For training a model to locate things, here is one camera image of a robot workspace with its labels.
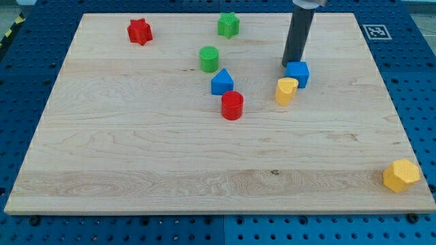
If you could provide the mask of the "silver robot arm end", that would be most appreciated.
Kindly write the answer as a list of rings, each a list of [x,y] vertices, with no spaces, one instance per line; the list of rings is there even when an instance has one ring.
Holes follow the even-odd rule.
[[[325,7],[328,0],[292,0],[297,5],[306,10],[314,10],[317,7]]]

